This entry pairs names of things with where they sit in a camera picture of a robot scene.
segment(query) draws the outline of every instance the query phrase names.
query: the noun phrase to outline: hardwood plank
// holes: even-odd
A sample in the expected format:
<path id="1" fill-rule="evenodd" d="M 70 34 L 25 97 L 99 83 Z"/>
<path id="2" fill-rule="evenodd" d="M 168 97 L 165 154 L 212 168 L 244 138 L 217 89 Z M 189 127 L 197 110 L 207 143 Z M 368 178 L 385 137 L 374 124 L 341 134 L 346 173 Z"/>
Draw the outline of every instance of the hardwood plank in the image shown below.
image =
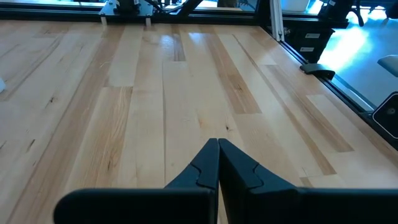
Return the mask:
<path id="1" fill-rule="evenodd" d="M 294 112 L 298 120 L 306 125 L 306 130 L 314 136 L 314 141 L 320 147 L 332 147 L 336 152 L 350 152 L 354 149 L 342 135 L 321 114 L 317 113 L 306 95 L 295 91 L 294 86 L 286 79 L 285 73 L 279 66 L 262 66 L 263 77 L 270 80 L 280 90 L 289 110 Z"/>
<path id="2" fill-rule="evenodd" d="M 2 56 L 0 67 L 7 68 L 2 73 L 6 89 L 0 94 L 0 101 L 7 100 L 34 70 L 58 47 L 60 38 L 37 39 L 18 45 Z"/>
<path id="3" fill-rule="evenodd" d="M 7 218 L 6 214 L 11 213 L 8 209 L 12 209 L 10 205 L 15 205 L 28 183 L 97 44 L 98 39 L 92 37 L 73 35 L 64 38 L 59 48 L 14 96 L 7 102 L 0 102 L 0 120 L 8 122 L 4 129 L 3 125 L 0 128 L 0 136 L 7 140 L 0 159 L 2 174 L 5 175 L 4 181 L 0 180 L 5 196 L 0 200 L 1 211 L 4 212 L 0 217 Z"/>
<path id="4" fill-rule="evenodd" d="M 251 61 L 253 67 L 256 69 L 256 71 L 261 75 L 262 79 L 266 83 L 266 85 L 269 87 L 270 91 L 272 94 L 275 96 L 275 99 L 279 102 L 281 107 L 283 107 L 283 111 L 286 113 L 286 115 L 289 117 L 290 121 L 292 122 L 293 126 L 296 128 L 297 132 L 300 134 L 302 139 L 304 140 L 305 144 L 309 148 L 310 152 L 312 153 L 312 156 L 315 158 L 317 161 L 317 164 L 319 165 L 319 168 L 322 170 L 322 173 L 324 175 L 330 175 L 330 174 L 336 174 L 336 171 L 333 169 L 333 167 L 330 165 L 330 163 L 327 161 L 325 156 L 322 154 L 320 151 L 319 147 L 313 140 L 313 138 L 308 134 L 307 130 L 302 126 L 302 124 L 299 122 L 297 119 L 296 115 L 290 110 L 290 108 L 286 105 L 284 100 L 281 98 L 279 95 L 278 91 L 274 88 L 272 83 L 269 81 L 265 73 L 259 68 L 258 64 L 261 62 L 256 62 L 254 58 L 257 56 L 257 52 L 255 49 L 258 47 L 261 48 L 261 46 L 251 46 L 251 43 L 256 43 L 256 42 L 246 42 L 245 46 L 243 46 L 241 43 L 239 43 L 239 40 L 235 37 L 237 40 L 238 44 L 241 46 L 242 50 L 248 57 L 248 59 Z M 279 67 L 276 65 L 269 65 L 267 66 L 270 68 L 271 71 L 274 73 L 277 73 L 277 76 L 282 76 L 283 74 L 278 69 Z"/>
<path id="5" fill-rule="evenodd" d="M 121 162 L 132 87 L 106 87 L 98 97 L 65 193 L 115 185 Z"/>
<path id="6" fill-rule="evenodd" d="M 162 188 L 208 138 L 295 185 L 398 185 L 398 152 L 260 27 L 0 21 L 0 40 L 0 223 L 51 223 L 80 187 Z"/>
<path id="7" fill-rule="evenodd" d="M 180 29 L 177 24 L 172 25 L 173 47 L 174 47 L 174 62 L 184 62 L 185 53 L 184 47 L 181 43 Z"/>
<path id="8" fill-rule="evenodd" d="M 144 31 L 134 80 L 118 187 L 165 185 L 161 36 Z"/>
<path id="9" fill-rule="evenodd" d="M 203 48 L 206 44 L 205 37 L 182 32 L 181 38 L 187 52 L 189 79 L 193 84 L 192 99 L 200 125 L 201 141 L 204 143 L 209 138 L 226 138 L 244 150 L 217 69 L 212 64 L 209 51 Z"/>
<path id="10" fill-rule="evenodd" d="M 25 220 L 42 223 L 51 219 L 52 208 L 59 199 L 59 191 L 65 185 L 98 93 L 105 83 L 109 70 L 109 63 L 106 62 L 114 55 L 122 28 L 108 26 L 108 32 L 99 44 L 93 61 L 87 68 L 43 156 L 37 161 L 36 169 L 25 186 L 24 193 L 19 197 L 19 203 L 9 219 L 10 223 L 21 223 Z"/>
<path id="11" fill-rule="evenodd" d="M 313 187 L 308 177 L 301 177 L 300 180 L 303 182 L 304 187 Z"/>
<path id="12" fill-rule="evenodd" d="M 243 81 L 241 74 L 218 36 L 208 27 L 202 27 L 202 29 L 203 32 L 210 32 L 210 34 L 204 34 L 208 50 L 211 53 L 218 71 L 218 76 L 227 92 L 229 101 L 234 108 L 235 113 L 261 113 L 252 93 L 248 90 L 248 86 Z"/>
<path id="13" fill-rule="evenodd" d="M 165 62 L 163 87 L 165 106 L 165 178 L 170 182 L 199 152 L 200 124 L 186 62 Z"/>
<path id="14" fill-rule="evenodd" d="M 309 177 L 308 180 L 316 188 L 347 188 L 344 181 L 337 174 Z"/>
<path id="15" fill-rule="evenodd" d="M 276 65 L 270 53 L 248 33 L 234 34 L 235 39 L 247 52 L 257 65 Z"/>
<path id="16" fill-rule="evenodd" d="M 126 26 L 109 69 L 109 86 L 134 86 L 142 26 Z"/>
<path id="17" fill-rule="evenodd" d="M 323 172 L 312 156 L 311 150 L 236 39 L 229 34 L 219 34 L 219 37 L 240 74 L 242 74 L 243 80 L 248 84 L 249 91 L 259 103 L 259 107 L 270 128 L 272 128 L 275 138 L 287 152 L 299 176 L 322 175 Z"/>
<path id="18" fill-rule="evenodd" d="M 303 170 L 298 171 L 293 165 L 265 117 L 262 114 L 238 114 L 234 118 L 246 153 L 281 178 L 300 185 L 299 175 Z"/>

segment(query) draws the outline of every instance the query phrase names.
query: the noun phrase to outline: wooden floor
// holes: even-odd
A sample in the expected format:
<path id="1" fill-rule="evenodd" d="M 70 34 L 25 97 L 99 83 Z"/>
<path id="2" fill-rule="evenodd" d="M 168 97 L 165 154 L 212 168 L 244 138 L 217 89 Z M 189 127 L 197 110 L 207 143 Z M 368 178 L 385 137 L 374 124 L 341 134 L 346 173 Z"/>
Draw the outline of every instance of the wooden floor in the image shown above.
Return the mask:
<path id="1" fill-rule="evenodd" d="M 397 151 L 258 27 L 0 21 L 0 76 L 0 223 L 163 187 L 209 138 L 295 185 L 398 187 Z"/>

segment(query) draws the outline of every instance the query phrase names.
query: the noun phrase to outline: white object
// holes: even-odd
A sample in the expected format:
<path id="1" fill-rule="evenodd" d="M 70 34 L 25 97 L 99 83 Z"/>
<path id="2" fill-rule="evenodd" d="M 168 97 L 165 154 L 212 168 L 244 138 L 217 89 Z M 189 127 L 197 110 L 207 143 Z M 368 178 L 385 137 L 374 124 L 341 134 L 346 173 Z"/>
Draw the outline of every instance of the white object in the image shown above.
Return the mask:
<path id="1" fill-rule="evenodd" d="M 307 10 L 310 0 L 281 0 L 282 10 L 291 12 L 303 12 Z"/>
<path id="2" fill-rule="evenodd" d="M 4 81 L 0 78 L 0 93 L 6 88 L 6 84 Z"/>

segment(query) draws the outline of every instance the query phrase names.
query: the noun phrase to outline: black plastic part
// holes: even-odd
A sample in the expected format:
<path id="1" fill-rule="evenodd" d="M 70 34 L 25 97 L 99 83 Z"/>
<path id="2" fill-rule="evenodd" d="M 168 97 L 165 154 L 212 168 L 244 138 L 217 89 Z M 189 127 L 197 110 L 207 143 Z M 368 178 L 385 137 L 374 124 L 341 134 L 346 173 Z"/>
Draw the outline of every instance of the black plastic part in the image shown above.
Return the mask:
<path id="1" fill-rule="evenodd" d="M 209 139 L 164 189 L 83 189 L 62 198 L 54 223 L 217 223 L 220 148 Z"/>
<path id="2" fill-rule="evenodd" d="M 205 187 L 218 193 L 219 157 L 220 147 L 217 139 L 209 139 L 187 168 L 165 188 Z"/>
<path id="3" fill-rule="evenodd" d="M 134 1 L 131 0 L 118 0 L 119 4 L 115 4 L 114 0 L 109 0 L 106 2 L 103 10 L 101 10 L 101 12 L 104 11 L 104 9 L 108 9 L 108 10 L 112 10 L 115 11 L 117 13 L 120 14 L 137 14 L 139 12 L 139 5 L 138 4 L 134 4 Z"/>
<path id="4" fill-rule="evenodd" d="M 318 63 L 302 65 L 300 66 L 300 69 L 307 75 L 315 75 L 316 77 L 325 77 L 329 80 L 332 80 L 336 74 L 335 71 L 330 70 L 328 67 Z"/>
<path id="5" fill-rule="evenodd" d="M 374 111 L 372 119 L 380 127 L 398 141 L 398 91 L 390 94 Z"/>
<path id="6" fill-rule="evenodd" d="M 398 190 L 307 189 L 273 174 L 220 139 L 228 223 L 397 223 Z"/>

